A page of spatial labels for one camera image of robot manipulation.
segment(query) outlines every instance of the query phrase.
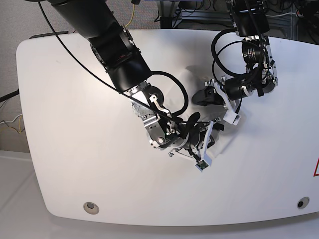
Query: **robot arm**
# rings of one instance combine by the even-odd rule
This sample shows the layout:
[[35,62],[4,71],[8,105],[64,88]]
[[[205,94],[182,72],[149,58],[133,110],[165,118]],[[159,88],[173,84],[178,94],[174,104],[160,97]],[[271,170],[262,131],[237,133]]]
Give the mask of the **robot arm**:
[[[244,0],[229,1],[227,5],[230,16],[234,25],[237,26],[231,31],[238,31],[240,36],[245,37],[242,50],[247,63],[246,73],[234,73],[234,78],[229,80],[223,78],[222,82],[215,77],[214,80],[206,83],[207,87],[204,90],[193,96],[193,102],[202,106],[227,105],[229,112],[226,113],[224,119],[229,123],[234,123],[239,120],[239,116],[238,112],[231,112],[230,102],[251,95],[255,89],[260,96],[272,91],[275,86],[275,76],[269,73],[271,66],[274,68],[274,62],[271,58],[267,37],[258,34],[256,27],[251,25],[249,18],[251,16],[248,15],[243,4]],[[109,74],[114,87],[120,93],[126,93],[132,97],[133,111],[142,119],[151,146],[161,150],[170,147],[170,156],[185,149],[189,154],[188,157],[196,160],[196,166],[200,170],[211,165],[206,150],[215,143],[211,136],[213,128],[223,129],[223,125],[218,123],[220,119],[198,122],[199,113],[191,115],[188,121],[183,121],[178,117],[188,106],[188,95],[185,88],[169,73],[152,72],[149,69],[129,31],[118,24],[105,0],[48,0],[48,2],[91,43],[94,54]],[[256,0],[249,0],[249,2],[254,7],[254,13],[257,14],[256,21],[262,33],[268,31],[269,27],[262,6]],[[223,69],[214,48],[217,40],[218,38],[213,40],[212,53],[216,63]],[[154,74],[170,77],[180,87],[185,100],[180,111],[172,113],[164,107],[163,93],[147,82],[147,79]],[[146,108],[134,99],[149,107]]]

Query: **white cable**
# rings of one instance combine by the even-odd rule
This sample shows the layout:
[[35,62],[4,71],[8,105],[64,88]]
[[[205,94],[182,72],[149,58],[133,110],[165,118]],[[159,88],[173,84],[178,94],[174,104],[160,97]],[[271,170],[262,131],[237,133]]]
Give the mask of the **white cable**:
[[15,120],[16,120],[19,116],[21,116],[21,115],[22,115],[22,114],[17,115],[12,121],[0,122],[0,124],[2,124],[2,123],[13,123],[13,122],[15,122]]
[[295,16],[297,16],[295,12],[287,12],[287,13],[283,13],[283,14],[280,14],[280,15],[266,15],[266,16],[268,16],[268,17],[279,17],[279,16],[286,16],[286,15],[295,15]]

